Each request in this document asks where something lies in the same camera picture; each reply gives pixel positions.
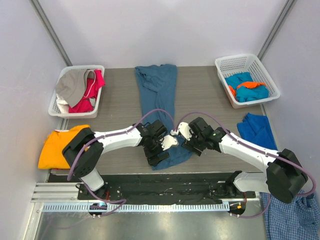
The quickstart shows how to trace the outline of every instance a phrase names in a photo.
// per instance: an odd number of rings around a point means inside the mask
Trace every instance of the gray wood surface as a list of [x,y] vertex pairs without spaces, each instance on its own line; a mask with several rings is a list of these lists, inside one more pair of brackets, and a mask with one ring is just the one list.
[[[68,128],[89,124],[93,131],[107,132],[126,128],[141,118],[139,90],[134,68],[105,70],[106,86],[102,89],[98,115],[93,119],[71,119]],[[262,114],[260,106],[232,108],[214,66],[179,67],[175,97],[175,122],[191,111],[211,113],[238,134],[237,123],[250,112]],[[189,116],[185,122],[197,115]],[[203,117],[213,128],[217,125]],[[96,165],[100,174],[246,172],[257,171],[252,165],[233,156],[206,150],[201,157],[193,155],[179,165],[152,171],[142,147],[128,147],[108,152]]]

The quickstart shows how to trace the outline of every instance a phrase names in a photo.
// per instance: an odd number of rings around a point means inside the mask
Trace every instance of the white wall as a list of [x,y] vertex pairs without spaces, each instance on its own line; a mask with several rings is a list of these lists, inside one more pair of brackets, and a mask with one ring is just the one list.
[[65,67],[27,0],[0,1],[0,235],[21,239],[46,136],[59,120],[48,107]]
[[214,65],[258,54],[286,0],[40,0],[74,65]]
[[294,151],[318,184],[319,9],[318,0],[298,0],[262,61],[281,92],[278,100],[266,105],[279,145]]

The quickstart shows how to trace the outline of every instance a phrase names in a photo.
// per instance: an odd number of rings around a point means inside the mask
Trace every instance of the laundry basket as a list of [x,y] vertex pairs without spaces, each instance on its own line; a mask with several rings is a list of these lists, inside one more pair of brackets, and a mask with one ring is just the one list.
[[[224,90],[235,109],[263,104],[280,97],[280,92],[276,84],[261,61],[254,54],[221,57],[215,60],[215,66],[218,70],[218,77],[222,82]],[[266,88],[269,91],[269,96],[259,100],[238,102],[231,93],[225,78],[243,72],[249,72],[254,82],[265,83]]]
[[[60,76],[58,78],[59,79],[69,70],[73,70],[73,69],[78,69],[78,70],[95,70],[95,69],[99,69],[101,70],[101,74],[102,76],[105,73],[105,68],[101,65],[79,65],[79,66],[67,66],[64,69],[62,69]],[[57,94],[56,91],[53,92],[52,98],[51,98],[51,102],[49,105],[49,109],[48,109],[48,113],[51,116],[58,116],[64,119],[94,119],[97,114],[98,114],[98,107],[99,107],[99,102],[100,102],[100,96],[101,96],[101,89],[102,87],[99,89],[98,91],[98,96],[96,97],[96,102],[95,102],[95,106],[93,111],[90,112],[81,112],[81,113],[61,113],[58,106],[57,106]]]

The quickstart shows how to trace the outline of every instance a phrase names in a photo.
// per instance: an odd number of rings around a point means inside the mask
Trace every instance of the red cloth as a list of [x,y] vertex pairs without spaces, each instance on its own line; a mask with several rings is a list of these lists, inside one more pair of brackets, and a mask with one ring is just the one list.
[[89,98],[97,99],[99,89],[106,85],[104,77],[101,74],[101,70],[95,69],[95,80],[88,78],[86,80],[86,89],[82,99],[74,107],[69,106],[69,113],[87,113],[92,112],[94,108],[92,107]]

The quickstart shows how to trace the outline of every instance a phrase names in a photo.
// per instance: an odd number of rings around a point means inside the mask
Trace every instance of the blue towel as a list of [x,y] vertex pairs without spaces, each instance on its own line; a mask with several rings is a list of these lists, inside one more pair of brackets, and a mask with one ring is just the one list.
[[235,98],[240,103],[265,99],[269,96],[269,91],[264,85],[251,89],[246,88],[245,86],[241,86],[239,87],[239,89],[237,89],[238,85],[242,83],[253,82],[253,79],[249,72],[236,73],[232,76],[227,77],[225,81],[235,90]]
[[272,134],[267,116],[248,113],[237,125],[240,136],[261,147],[277,150],[274,135]]
[[[142,115],[145,115],[153,109],[163,109],[175,117],[175,96],[178,70],[177,66],[165,64],[161,66],[137,66],[135,76],[140,91],[140,101]],[[174,128],[171,119],[164,112],[157,111],[144,119],[144,123],[153,123],[160,120],[168,131]],[[182,137],[177,137],[178,147],[171,147],[170,157],[161,161],[153,170],[166,169],[188,160],[192,153],[181,145],[184,141]]]
[[[262,201],[266,207],[267,193],[262,193]],[[290,204],[271,196],[271,203],[264,214],[264,221],[268,240],[319,239],[320,210],[314,193],[307,197],[296,196]]]

